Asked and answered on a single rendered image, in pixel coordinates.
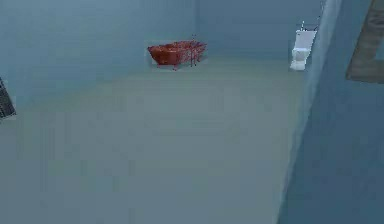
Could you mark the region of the white toilet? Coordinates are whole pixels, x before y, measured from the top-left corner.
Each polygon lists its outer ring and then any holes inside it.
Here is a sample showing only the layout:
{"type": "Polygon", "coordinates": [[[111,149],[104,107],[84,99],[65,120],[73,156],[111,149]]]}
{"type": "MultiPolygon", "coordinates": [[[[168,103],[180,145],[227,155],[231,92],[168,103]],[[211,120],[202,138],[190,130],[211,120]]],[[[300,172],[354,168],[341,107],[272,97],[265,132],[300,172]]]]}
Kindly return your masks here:
{"type": "Polygon", "coordinates": [[[303,71],[306,67],[307,59],[311,53],[317,31],[308,30],[302,21],[301,27],[296,31],[294,47],[291,51],[292,61],[290,68],[296,71],[303,71]]]}

